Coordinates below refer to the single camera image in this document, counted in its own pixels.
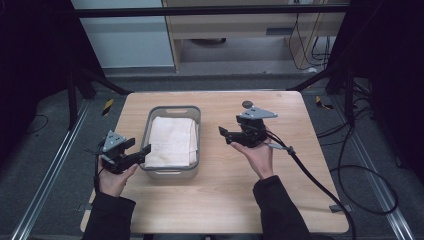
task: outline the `wall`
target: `wall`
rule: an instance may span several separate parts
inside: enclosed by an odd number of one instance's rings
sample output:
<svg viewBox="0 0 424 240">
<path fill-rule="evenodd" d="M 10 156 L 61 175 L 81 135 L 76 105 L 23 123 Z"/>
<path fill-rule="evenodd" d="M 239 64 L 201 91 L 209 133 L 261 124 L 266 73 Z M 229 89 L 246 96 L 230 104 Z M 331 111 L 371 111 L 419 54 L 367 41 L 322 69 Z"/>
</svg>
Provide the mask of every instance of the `wall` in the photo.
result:
<svg viewBox="0 0 424 240">
<path fill-rule="evenodd" d="M 162 7 L 160 0 L 72 0 L 75 9 Z M 174 67 L 164 17 L 81 19 L 103 69 Z"/>
</svg>

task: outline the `hand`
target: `hand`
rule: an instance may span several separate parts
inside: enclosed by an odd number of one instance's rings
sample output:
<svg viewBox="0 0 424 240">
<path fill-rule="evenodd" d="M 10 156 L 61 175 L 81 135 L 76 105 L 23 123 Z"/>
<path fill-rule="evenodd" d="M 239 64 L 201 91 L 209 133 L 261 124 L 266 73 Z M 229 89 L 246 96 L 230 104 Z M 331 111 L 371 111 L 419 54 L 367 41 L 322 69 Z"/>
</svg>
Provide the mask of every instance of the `hand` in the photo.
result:
<svg viewBox="0 0 424 240">
<path fill-rule="evenodd" d="M 102 193 L 108 194 L 113 197 L 121 196 L 124 190 L 125 184 L 129 177 L 131 177 L 135 170 L 137 170 L 137 164 L 132 165 L 127 171 L 122 174 L 113 174 L 106 169 L 103 169 L 103 161 L 99 157 L 98 161 L 99 169 L 99 190 Z"/>
<path fill-rule="evenodd" d="M 263 180 L 274 176 L 272 169 L 272 148 L 265 144 L 270 142 L 270 139 L 266 139 L 264 143 L 254 148 L 248 148 L 236 142 L 232 142 L 231 146 L 246 156 L 253 171 Z"/>
</svg>

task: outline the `folded towel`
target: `folded towel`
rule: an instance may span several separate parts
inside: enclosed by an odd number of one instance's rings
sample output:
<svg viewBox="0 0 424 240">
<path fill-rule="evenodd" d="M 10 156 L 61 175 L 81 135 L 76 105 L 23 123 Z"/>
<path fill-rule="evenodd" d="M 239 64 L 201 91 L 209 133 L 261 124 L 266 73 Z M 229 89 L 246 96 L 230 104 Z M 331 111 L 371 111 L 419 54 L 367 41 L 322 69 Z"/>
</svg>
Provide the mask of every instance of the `folded towel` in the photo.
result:
<svg viewBox="0 0 424 240">
<path fill-rule="evenodd" d="M 187 167 L 195 163 L 196 123 L 190 118 L 156 117 L 152 122 L 146 167 Z"/>
</svg>

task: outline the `black sleeve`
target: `black sleeve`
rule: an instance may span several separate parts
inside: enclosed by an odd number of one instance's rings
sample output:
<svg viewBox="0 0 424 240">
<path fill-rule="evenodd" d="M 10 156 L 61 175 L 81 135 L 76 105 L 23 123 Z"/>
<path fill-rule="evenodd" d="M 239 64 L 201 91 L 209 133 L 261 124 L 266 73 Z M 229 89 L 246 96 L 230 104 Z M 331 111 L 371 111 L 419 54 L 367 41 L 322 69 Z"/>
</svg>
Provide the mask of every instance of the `black sleeve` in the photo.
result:
<svg viewBox="0 0 424 240">
<path fill-rule="evenodd" d="M 302 215 L 278 176 L 258 181 L 253 194 L 261 209 L 264 240 L 311 239 Z"/>
<path fill-rule="evenodd" d="M 98 192 L 83 240 L 128 240 L 135 202 Z"/>
</svg>

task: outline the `person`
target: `person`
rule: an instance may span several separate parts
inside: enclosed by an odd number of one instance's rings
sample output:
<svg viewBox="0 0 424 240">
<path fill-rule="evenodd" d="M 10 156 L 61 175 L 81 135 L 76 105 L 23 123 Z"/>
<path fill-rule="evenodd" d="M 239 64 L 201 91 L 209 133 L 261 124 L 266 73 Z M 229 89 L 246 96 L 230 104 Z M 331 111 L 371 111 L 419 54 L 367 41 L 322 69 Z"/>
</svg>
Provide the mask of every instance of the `person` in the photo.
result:
<svg viewBox="0 0 424 240">
<path fill-rule="evenodd" d="M 253 195 L 261 210 L 262 238 L 264 240 L 324 240 L 331 237 L 311 235 L 299 210 L 291 201 L 280 178 L 273 172 L 273 149 L 268 146 L 270 140 L 248 148 L 236 142 L 231 146 L 244 154 L 259 180 L 253 187 Z M 121 240 L 130 238 L 130 225 L 135 202 L 120 197 L 125 183 L 131 177 L 137 165 L 131 166 L 121 175 L 106 170 L 100 172 L 100 188 L 92 203 L 83 240 Z M 157 239 L 167 239 L 167 235 L 158 235 Z"/>
</svg>

